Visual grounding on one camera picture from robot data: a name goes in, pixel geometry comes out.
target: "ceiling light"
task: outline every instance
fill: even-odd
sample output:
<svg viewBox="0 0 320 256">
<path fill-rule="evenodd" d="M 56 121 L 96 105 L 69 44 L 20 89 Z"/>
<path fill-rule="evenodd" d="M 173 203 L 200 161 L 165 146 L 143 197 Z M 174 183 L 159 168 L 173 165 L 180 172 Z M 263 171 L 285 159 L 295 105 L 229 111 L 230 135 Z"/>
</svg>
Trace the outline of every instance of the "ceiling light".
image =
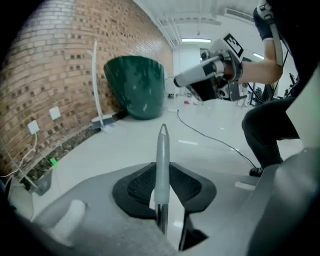
<svg viewBox="0 0 320 256">
<path fill-rule="evenodd" d="M 182 38 L 183 43 L 211 43 L 210 39 L 199 39 L 199 38 Z"/>
<path fill-rule="evenodd" d="M 254 56 L 256 56 L 256 57 L 258 57 L 258 58 L 260 58 L 260 59 L 262 59 L 262 60 L 264 60 L 264 59 L 265 59 L 264 57 L 262 57 L 262 56 L 261 56 L 261 55 L 259 55 L 258 53 L 255 53 L 255 52 L 254 52 L 254 53 L 253 53 L 253 55 L 254 55 Z"/>
</svg>

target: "shoe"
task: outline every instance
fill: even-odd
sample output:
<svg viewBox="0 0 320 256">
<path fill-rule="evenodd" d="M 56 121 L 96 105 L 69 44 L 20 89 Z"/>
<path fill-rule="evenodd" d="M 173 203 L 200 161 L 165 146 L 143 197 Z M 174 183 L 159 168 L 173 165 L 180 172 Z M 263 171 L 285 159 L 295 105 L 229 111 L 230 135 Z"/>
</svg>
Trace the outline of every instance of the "shoe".
<svg viewBox="0 0 320 256">
<path fill-rule="evenodd" d="M 249 172 L 249 176 L 253 176 L 253 177 L 261 177 L 262 173 L 264 172 L 264 169 L 262 169 L 262 167 L 260 168 L 252 168 Z"/>
</svg>

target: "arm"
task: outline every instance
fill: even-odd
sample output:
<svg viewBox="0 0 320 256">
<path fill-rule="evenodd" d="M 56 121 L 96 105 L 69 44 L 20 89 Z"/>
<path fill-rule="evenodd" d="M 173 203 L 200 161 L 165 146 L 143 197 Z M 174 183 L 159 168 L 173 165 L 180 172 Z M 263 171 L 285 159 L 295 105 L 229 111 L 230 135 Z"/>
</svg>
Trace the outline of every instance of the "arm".
<svg viewBox="0 0 320 256">
<path fill-rule="evenodd" d="M 277 65 L 276 50 L 273 40 L 264 43 L 264 60 L 259 62 L 243 62 L 243 73 L 238 83 L 256 82 L 272 84 L 280 79 L 282 66 Z"/>
</svg>

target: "person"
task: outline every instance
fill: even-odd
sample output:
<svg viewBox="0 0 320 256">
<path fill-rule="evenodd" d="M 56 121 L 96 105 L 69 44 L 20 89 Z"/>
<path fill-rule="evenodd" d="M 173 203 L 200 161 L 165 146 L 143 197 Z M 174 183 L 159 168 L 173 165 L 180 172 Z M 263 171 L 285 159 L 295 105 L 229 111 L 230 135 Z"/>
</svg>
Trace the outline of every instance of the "person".
<svg viewBox="0 0 320 256">
<path fill-rule="evenodd" d="M 261 165 L 250 170 L 249 175 L 255 177 L 260 177 L 266 167 L 283 161 L 277 144 L 278 140 L 299 138 L 286 110 L 308 83 L 319 61 L 319 53 L 316 49 L 311 49 L 315 39 L 309 34 L 312 24 L 317 24 L 317 14 L 312 13 L 317 8 L 292 1 L 289 4 L 278 0 L 267 2 L 271 6 L 280 39 L 292 55 L 299 79 L 293 86 L 290 96 L 255 107 L 245 115 L 242 121 L 246 141 Z M 242 62 L 243 73 L 238 83 L 272 84 L 281 78 L 283 67 L 276 61 L 270 25 L 259 16 L 257 8 L 253 11 L 253 19 L 263 41 L 264 60 Z M 226 67 L 225 74 L 228 75 L 230 70 L 230 67 Z"/>
</svg>

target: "brick wall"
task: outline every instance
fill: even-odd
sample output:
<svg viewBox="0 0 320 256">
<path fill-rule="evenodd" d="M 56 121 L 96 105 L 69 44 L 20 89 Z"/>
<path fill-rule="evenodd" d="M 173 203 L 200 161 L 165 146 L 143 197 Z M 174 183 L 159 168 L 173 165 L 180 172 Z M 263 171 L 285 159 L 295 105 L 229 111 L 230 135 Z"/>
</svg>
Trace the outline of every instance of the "brick wall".
<svg viewBox="0 0 320 256">
<path fill-rule="evenodd" d="M 103 73 L 117 56 L 154 59 L 173 74 L 172 50 L 150 18 L 132 0 L 47 0 L 30 17 L 13 42 L 0 73 L 0 136 L 19 162 L 32 148 L 27 124 L 37 120 L 37 153 L 50 149 L 66 135 L 97 116 L 86 50 L 98 41 L 98 91 L 103 113 L 119 104 Z M 62 117 L 51 120 L 58 106 Z M 9 157 L 0 152 L 0 173 L 11 171 Z"/>
</svg>

